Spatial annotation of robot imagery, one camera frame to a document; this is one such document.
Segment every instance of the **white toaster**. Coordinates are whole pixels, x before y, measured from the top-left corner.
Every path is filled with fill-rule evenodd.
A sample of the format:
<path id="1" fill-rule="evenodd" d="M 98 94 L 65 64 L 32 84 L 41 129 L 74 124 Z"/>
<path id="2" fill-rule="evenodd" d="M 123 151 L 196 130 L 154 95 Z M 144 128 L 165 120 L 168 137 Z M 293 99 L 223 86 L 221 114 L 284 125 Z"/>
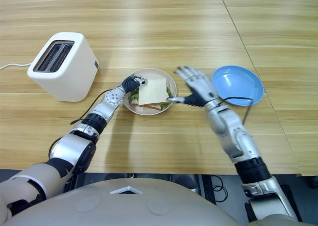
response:
<path id="1" fill-rule="evenodd" d="M 57 100 L 78 102 L 88 94 L 98 65 L 82 34 L 60 32 L 44 45 L 27 73 Z"/>

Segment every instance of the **bread slice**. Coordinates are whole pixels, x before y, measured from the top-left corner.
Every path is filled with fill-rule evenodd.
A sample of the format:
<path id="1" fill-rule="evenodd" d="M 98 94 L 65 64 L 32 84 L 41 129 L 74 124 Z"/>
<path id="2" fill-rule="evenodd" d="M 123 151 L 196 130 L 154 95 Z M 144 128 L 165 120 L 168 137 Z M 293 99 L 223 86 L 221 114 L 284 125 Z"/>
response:
<path id="1" fill-rule="evenodd" d="M 155 110 L 161 110 L 161 106 L 160 105 L 144 105 L 144 108 L 151 108 L 151 109 L 155 109 Z"/>
<path id="2" fill-rule="evenodd" d="M 131 105 L 139 106 L 138 100 L 137 100 L 137 99 L 133 99 L 133 100 L 131 101 Z M 161 106 L 160 106 L 160 105 L 144 105 L 143 107 L 145 107 L 145 108 L 151 108 L 151 109 L 155 109 L 155 110 L 161 110 Z"/>
<path id="3" fill-rule="evenodd" d="M 137 100 L 137 99 L 133 99 L 133 100 L 131 100 L 131 105 L 139 106 L 139 104 L 138 104 L 138 100 Z"/>
<path id="4" fill-rule="evenodd" d="M 139 106 L 159 105 L 169 98 L 165 78 L 149 79 L 147 84 L 139 87 Z"/>

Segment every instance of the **blue plate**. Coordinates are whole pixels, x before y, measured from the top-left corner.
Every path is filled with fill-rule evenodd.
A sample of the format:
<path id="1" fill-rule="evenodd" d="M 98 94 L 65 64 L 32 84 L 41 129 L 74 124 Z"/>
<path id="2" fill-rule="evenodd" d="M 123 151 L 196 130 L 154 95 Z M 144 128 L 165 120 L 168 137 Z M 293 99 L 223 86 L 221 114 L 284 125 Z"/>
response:
<path id="1" fill-rule="evenodd" d="M 264 95 L 262 81 L 252 71 L 239 66 L 223 66 L 212 75 L 212 84 L 221 99 L 228 97 L 252 98 L 253 104 L 258 103 Z M 250 100 L 229 99 L 228 103 L 248 106 Z"/>

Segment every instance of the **table seam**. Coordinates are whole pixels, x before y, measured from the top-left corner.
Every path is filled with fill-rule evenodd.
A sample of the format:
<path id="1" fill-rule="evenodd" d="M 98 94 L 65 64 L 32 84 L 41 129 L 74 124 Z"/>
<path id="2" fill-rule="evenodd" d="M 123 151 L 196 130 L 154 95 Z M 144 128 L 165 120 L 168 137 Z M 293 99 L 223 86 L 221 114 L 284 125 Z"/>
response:
<path id="1" fill-rule="evenodd" d="M 249 60 L 251 61 L 252 65 L 253 65 L 253 67 L 254 67 L 254 69 L 255 69 L 255 72 L 256 72 L 256 74 L 258 75 L 258 77 L 260 78 L 260 76 L 259 76 L 259 74 L 258 74 L 258 72 L 257 72 L 257 69 L 256 69 L 256 67 L 255 67 L 255 65 L 254 65 L 254 62 L 252 61 L 252 58 L 251 58 L 251 56 L 249 55 L 249 52 L 248 52 L 248 50 L 247 50 L 247 48 L 246 48 L 246 46 L 245 46 L 245 44 L 244 44 L 244 41 L 243 41 L 241 35 L 239 34 L 239 30 L 237 29 L 237 26 L 235 25 L 234 20 L 233 20 L 231 14 L 230 14 L 230 12 L 229 12 L 229 9 L 228 9 L 227 5 L 225 4 L 224 0 L 222 0 L 222 2 L 223 2 L 224 7 L 226 8 L 226 10 L 227 10 L 227 12 L 228 12 L 228 14 L 229 14 L 229 16 L 230 16 L 230 19 L 231 19 L 231 21 L 232 21 L 232 23 L 233 23 L 233 26 L 234 26 L 235 30 L 237 31 L 237 34 L 238 34 L 238 36 L 239 36 L 239 38 L 240 38 L 240 40 L 241 40 L 241 42 L 242 42 L 242 44 L 243 44 L 243 46 L 244 46 L 244 49 L 245 49 L 245 51 L 246 51 L 246 53 L 247 53 L 247 55 L 248 55 L 248 58 L 249 58 Z M 295 156 L 295 154 L 294 154 L 293 148 L 291 147 L 291 144 L 290 144 L 290 142 L 289 142 L 289 140 L 288 140 L 288 137 L 286 136 L 285 130 L 284 130 L 284 128 L 283 128 L 283 125 L 281 124 L 281 122 L 280 122 L 280 120 L 279 120 L 279 118 L 278 118 L 278 116 L 277 116 L 277 113 L 276 113 L 276 111 L 275 111 L 275 109 L 274 109 L 274 106 L 273 106 L 273 103 L 272 103 L 272 101 L 271 101 L 271 99 L 270 99 L 270 96 L 269 96 L 269 94 L 267 93 L 266 89 L 265 89 L 264 91 L 265 91 L 266 95 L 268 96 L 269 103 L 270 103 L 270 105 L 272 106 L 272 109 L 274 110 L 274 113 L 275 113 L 275 116 L 276 116 L 277 121 L 278 121 L 278 123 L 279 123 L 279 126 L 281 127 L 281 129 L 282 129 L 282 131 L 283 131 L 283 133 L 284 133 L 284 136 L 285 136 L 285 138 L 286 138 L 286 140 L 287 140 L 287 143 L 288 143 L 288 145 L 289 145 L 289 148 L 290 148 L 290 150 L 292 151 L 292 154 L 293 154 L 293 156 L 294 156 L 294 158 L 295 158 L 295 161 L 296 161 L 298 170 L 300 171 L 300 174 L 302 175 L 302 171 L 301 171 L 301 168 L 300 168 L 300 166 L 299 166 L 298 160 L 297 160 L 297 158 L 296 158 L 296 156 Z"/>

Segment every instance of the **white plate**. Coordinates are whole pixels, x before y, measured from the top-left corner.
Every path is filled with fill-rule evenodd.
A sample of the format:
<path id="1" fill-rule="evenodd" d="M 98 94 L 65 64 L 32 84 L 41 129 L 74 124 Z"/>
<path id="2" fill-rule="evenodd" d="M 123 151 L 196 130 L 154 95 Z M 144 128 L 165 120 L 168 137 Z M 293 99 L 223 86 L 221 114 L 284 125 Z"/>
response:
<path id="1" fill-rule="evenodd" d="M 166 84 L 167 87 L 170 89 L 171 94 L 173 97 L 176 97 L 177 95 L 177 86 L 173 80 L 173 78 L 167 74 L 166 72 L 159 70 L 159 69 L 152 69 L 152 68 L 147 68 L 147 69 L 141 69 L 133 74 L 138 74 L 141 75 L 142 77 L 146 79 L 158 79 L 158 78 L 165 78 L 166 79 Z M 163 107 L 162 110 L 156 110 L 156 109 L 151 109 L 151 108 L 145 108 L 145 107 L 138 107 L 131 105 L 131 99 L 130 99 L 130 93 L 126 94 L 123 102 L 124 105 L 132 112 L 140 114 L 140 115 L 156 115 L 158 113 L 162 113 L 163 111 L 167 110 L 172 103 L 170 103 L 167 107 Z"/>

